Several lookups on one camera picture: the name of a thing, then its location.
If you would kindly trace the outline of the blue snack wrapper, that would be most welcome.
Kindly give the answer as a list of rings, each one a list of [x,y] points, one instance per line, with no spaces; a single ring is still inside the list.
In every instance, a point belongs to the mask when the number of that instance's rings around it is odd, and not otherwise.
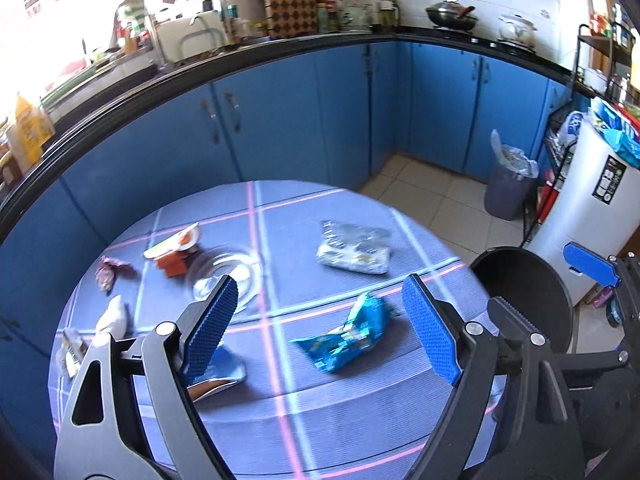
[[[400,311],[384,298],[365,292],[357,298],[342,325],[326,334],[293,339],[292,344],[317,370],[334,374],[371,351],[399,315]]]

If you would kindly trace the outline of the beige food wrapper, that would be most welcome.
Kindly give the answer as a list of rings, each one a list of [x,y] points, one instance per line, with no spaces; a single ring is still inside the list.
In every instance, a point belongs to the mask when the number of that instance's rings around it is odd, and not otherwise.
[[[76,328],[64,328],[61,334],[61,347],[55,353],[58,371],[67,378],[74,378],[81,368],[88,351],[88,344]]]

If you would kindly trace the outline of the white tissue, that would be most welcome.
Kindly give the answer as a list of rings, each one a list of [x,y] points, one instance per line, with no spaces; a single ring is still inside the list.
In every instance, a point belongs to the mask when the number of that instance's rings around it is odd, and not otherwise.
[[[97,334],[111,334],[116,340],[124,339],[129,328],[129,312],[122,295],[114,296],[96,322]]]

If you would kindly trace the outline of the torn blue cardboard box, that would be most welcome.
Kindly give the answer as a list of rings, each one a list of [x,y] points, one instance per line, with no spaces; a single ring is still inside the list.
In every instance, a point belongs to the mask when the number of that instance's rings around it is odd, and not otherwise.
[[[198,402],[244,382],[245,378],[246,368],[242,359],[220,344],[204,373],[189,379],[186,390],[191,401]]]

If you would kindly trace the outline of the black trash bin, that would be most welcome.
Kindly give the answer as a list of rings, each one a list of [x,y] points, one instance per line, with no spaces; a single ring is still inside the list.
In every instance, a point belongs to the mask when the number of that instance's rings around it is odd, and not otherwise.
[[[570,348],[574,307],[564,282],[548,262],[511,246],[489,248],[470,266],[489,296],[506,300],[541,330],[554,353]]]

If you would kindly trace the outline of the white tall appliance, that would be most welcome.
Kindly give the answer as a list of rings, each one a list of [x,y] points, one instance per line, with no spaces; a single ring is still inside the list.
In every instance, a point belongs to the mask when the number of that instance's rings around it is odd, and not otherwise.
[[[552,266],[578,304],[594,281],[566,263],[565,245],[575,242],[602,258],[618,255],[638,226],[639,170],[584,122],[561,192],[528,250]]]

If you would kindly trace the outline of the blue plaid tablecloth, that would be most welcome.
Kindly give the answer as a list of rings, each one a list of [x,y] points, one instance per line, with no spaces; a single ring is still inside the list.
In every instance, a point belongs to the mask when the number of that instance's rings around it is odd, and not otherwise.
[[[337,220],[390,233],[390,266],[366,275],[317,260],[321,225]],[[137,333],[173,320],[192,299],[189,282],[168,278],[143,253],[198,224],[206,249],[255,257],[262,277],[224,344],[245,378],[198,404],[202,421],[241,479],[400,479],[431,434],[449,396],[405,315],[381,341],[335,374],[317,370],[298,338],[334,330],[368,292],[400,307],[401,285],[418,274],[462,318],[488,323],[487,295],[446,245],[401,212],[353,192],[299,181],[217,186],[169,203],[117,231],[106,254],[130,262],[136,280],[114,292]]]

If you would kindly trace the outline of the silver blister pack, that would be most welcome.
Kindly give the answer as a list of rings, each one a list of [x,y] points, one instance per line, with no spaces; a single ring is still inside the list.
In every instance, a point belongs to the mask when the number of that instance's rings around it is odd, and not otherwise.
[[[331,268],[382,275],[390,267],[391,238],[386,229],[323,220],[317,260]]]

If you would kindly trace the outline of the blue plastic bag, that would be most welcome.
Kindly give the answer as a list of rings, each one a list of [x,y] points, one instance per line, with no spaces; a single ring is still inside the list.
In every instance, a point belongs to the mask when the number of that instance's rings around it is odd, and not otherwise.
[[[622,104],[598,96],[590,101],[590,122],[612,150],[628,165],[639,168],[639,119]]]

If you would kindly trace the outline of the pink crumpled wrapper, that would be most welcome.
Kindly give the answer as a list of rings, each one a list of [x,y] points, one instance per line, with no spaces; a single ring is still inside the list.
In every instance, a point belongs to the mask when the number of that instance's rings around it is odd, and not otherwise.
[[[117,258],[102,257],[96,269],[96,284],[99,289],[109,295],[119,275],[131,278],[137,275],[137,270],[132,264]]]

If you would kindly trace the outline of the clear plastic lid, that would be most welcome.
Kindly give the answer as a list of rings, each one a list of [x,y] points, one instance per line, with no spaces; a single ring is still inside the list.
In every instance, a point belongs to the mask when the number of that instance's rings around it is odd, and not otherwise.
[[[225,275],[235,280],[238,288],[235,313],[240,313],[262,289],[262,259],[257,252],[233,245],[199,252],[186,274],[186,289],[195,301],[202,301]]]

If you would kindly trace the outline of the orange yogurt cup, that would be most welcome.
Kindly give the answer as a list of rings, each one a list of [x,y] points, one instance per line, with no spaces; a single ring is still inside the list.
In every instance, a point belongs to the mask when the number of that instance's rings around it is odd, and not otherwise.
[[[186,258],[198,251],[201,230],[198,222],[172,234],[143,253],[146,260],[153,261],[168,278],[186,275]]]

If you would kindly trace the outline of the black wok with lid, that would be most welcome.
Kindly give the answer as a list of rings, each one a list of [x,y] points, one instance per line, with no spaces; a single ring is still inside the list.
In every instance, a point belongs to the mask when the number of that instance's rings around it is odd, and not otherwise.
[[[478,19],[475,6],[464,6],[459,0],[442,0],[425,9],[427,17],[437,27],[460,32],[472,32]]]

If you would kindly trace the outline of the yellow package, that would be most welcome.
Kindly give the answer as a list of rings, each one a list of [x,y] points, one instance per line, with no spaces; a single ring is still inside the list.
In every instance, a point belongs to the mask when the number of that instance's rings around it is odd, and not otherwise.
[[[43,145],[54,136],[54,128],[47,113],[27,101],[20,94],[16,98],[15,125],[17,140],[24,152],[24,161],[30,168],[40,161]]]

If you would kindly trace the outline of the green kettle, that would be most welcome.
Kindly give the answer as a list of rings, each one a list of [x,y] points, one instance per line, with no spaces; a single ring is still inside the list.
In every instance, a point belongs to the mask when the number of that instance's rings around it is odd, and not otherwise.
[[[369,6],[366,0],[340,0],[338,17],[344,32],[368,32],[371,28]]]

